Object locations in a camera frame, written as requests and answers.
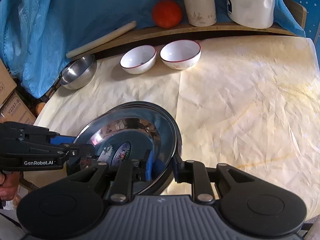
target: orange fruit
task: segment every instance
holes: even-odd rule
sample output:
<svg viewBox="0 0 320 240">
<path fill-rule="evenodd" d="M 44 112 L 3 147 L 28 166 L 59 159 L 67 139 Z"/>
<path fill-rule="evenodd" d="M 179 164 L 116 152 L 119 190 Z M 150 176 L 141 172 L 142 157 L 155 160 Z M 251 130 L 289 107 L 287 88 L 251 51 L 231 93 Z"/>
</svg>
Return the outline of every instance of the orange fruit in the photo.
<svg viewBox="0 0 320 240">
<path fill-rule="evenodd" d="M 155 4 L 151 16 L 156 25 L 162 28 L 171 28 L 182 20 L 182 9 L 172 0 L 161 0 Z"/>
</svg>

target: crinkled beige tablecloth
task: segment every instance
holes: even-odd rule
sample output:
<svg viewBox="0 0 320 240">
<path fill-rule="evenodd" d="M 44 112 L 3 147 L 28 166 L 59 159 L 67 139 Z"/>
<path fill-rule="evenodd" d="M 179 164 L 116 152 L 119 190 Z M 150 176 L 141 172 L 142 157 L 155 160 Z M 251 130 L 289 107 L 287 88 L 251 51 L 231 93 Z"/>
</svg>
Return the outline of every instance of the crinkled beige tablecloth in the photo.
<svg viewBox="0 0 320 240">
<path fill-rule="evenodd" d="M 76 136 L 114 106 L 153 102 L 176 119 L 184 160 L 228 163 L 299 195 L 307 219 L 319 215 L 320 75 L 312 41 L 247 36 L 201 46 L 197 66 L 185 71 L 158 58 L 149 72 L 130 75 L 119 66 L 121 55 L 99 60 L 92 82 L 77 91 L 60 87 L 36 125 Z M 26 172 L 25 178 L 43 186 L 65 175 Z M 173 182 L 166 192 L 190 193 L 190 186 Z"/>
</svg>

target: white bowl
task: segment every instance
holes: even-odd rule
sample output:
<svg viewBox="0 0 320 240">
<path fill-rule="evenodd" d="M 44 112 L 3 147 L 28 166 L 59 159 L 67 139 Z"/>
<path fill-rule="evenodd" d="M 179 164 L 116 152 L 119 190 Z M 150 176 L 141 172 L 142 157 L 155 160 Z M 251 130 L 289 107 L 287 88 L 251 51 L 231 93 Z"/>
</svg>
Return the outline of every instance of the white bowl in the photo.
<svg viewBox="0 0 320 240">
<path fill-rule="evenodd" d="M 179 70 L 194 66 L 200 59 L 200 55 L 200 44 L 191 40 L 173 41 L 160 51 L 160 57 L 164 64 Z"/>
<path fill-rule="evenodd" d="M 120 65 L 130 74 L 142 74 L 155 64 L 156 54 L 157 51 L 153 46 L 139 46 L 124 54 L 120 60 Z"/>
</svg>

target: hand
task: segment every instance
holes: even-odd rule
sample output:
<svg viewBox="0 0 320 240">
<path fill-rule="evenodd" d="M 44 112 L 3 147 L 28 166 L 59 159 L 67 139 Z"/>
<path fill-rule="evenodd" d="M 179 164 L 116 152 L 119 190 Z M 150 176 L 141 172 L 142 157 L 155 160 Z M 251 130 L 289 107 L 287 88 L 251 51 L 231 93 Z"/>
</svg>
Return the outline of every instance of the hand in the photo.
<svg viewBox="0 0 320 240">
<path fill-rule="evenodd" d="M 11 174 L 3 175 L 0 173 L 0 198 L 1 200 L 13 200 L 15 193 L 17 192 L 20 179 L 20 172 L 16 171 Z"/>
</svg>

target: gray ribbed panel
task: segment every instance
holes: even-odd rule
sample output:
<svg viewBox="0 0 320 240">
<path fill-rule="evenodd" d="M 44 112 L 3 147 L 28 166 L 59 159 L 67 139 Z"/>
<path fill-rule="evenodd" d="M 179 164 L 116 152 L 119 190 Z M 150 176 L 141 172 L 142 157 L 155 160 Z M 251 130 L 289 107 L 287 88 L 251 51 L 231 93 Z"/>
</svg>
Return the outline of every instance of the gray ribbed panel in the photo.
<svg viewBox="0 0 320 240">
<path fill-rule="evenodd" d="M 37 238 L 28 236 L 25 240 Z M 110 208 L 92 231 L 74 240 L 256 240 L 228 227 L 211 206 L 198 205 L 190 196 L 136 196 Z M 299 240 L 297 235 L 282 238 Z"/>
</svg>

